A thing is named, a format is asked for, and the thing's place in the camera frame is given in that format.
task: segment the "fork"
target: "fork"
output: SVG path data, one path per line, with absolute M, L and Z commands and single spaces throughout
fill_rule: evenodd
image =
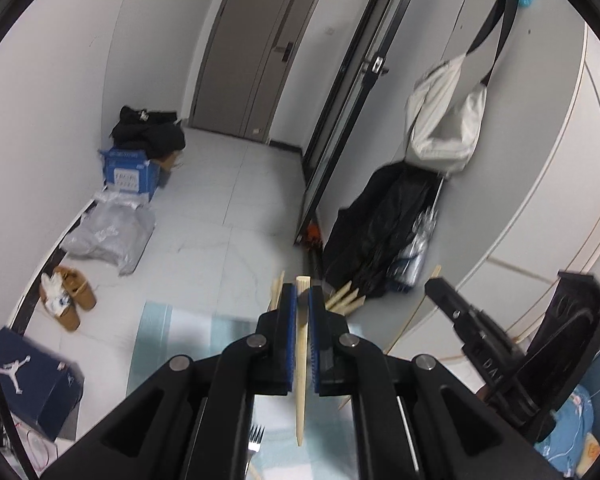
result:
M 252 426 L 249 432 L 249 445 L 247 446 L 247 465 L 244 468 L 244 477 L 247 476 L 247 470 L 253 456 L 260 451 L 262 436 L 264 435 L 264 426 Z

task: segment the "door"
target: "door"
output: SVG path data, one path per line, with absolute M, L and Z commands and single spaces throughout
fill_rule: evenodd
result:
M 349 139 L 349 135 L 356 123 L 360 111 L 365 104 L 366 97 L 384 73 L 384 61 L 389 51 L 400 21 L 406 12 L 411 0 L 389 0 L 384 11 L 381 23 L 374 34 L 373 40 L 366 49 L 364 61 L 356 71 L 344 105 L 338 112 L 333 129 L 322 150 L 315 171 L 304 192 L 302 208 L 296 230 L 296 243 L 300 243 L 304 231 L 315 215 L 315 209 L 320 202 L 324 189 L 333 170 L 338 163 L 338 158 Z
M 190 126 L 265 140 L 315 0 L 225 0 Z
M 333 126 L 356 78 L 356 74 L 365 59 L 366 51 L 382 21 L 389 0 L 369 0 L 360 19 L 351 44 L 347 49 L 340 70 L 336 76 L 324 108 L 316 123 L 314 133 L 302 158 L 302 170 L 306 181 L 310 181 L 318 165 L 324 147 L 331 136 Z

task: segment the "gray plastic bag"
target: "gray plastic bag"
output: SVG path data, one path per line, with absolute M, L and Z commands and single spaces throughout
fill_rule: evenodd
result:
M 60 247 L 71 256 L 99 258 L 131 274 L 155 228 L 155 215 L 141 200 L 115 192 L 96 193 L 97 205 L 82 216 L 80 225 Z

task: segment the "brown shoe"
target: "brown shoe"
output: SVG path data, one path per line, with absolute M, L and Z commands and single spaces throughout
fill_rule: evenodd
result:
M 91 310 L 96 306 L 96 297 L 83 273 L 78 269 L 64 266 L 57 266 L 54 272 L 62 276 L 62 286 L 81 309 Z
M 40 284 L 38 291 L 40 292 L 40 301 L 42 301 L 42 303 L 45 304 L 46 303 L 46 293 L 45 293 L 45 289 L 42 287 L 42 284 Z M 54 316 L 54 317 L 58 320 L 58 323 L 60 323 L 64 327 L 64 329 L 67 330 L 68 332 L 75 332 L 76 330 L 78 330 L 78 327 L 80 326 L 80 318 L 78 317 L 78 312 L 76 311 L 75 305 L 73 305 L 73 304 L 69 305 L 62 312 L 62 314 L 60 314 L 59 316 Z

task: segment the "black bag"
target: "black bag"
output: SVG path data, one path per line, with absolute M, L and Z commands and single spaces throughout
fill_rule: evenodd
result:
M 176 112 L 120 110 L 120 122 L 111 131 L 113 145 L 121 150 L 143 150 L 147 158 L 160 158 L 185 147 Z
M 376 170 L 351 206 L 338 211 L 322 253 L 325 280 L 336 289 L 352 281 L 359 296 L 382 296 L 386 271 L 413 238 L 413 223 L 439 182 L 437 173 L 406 162 Z

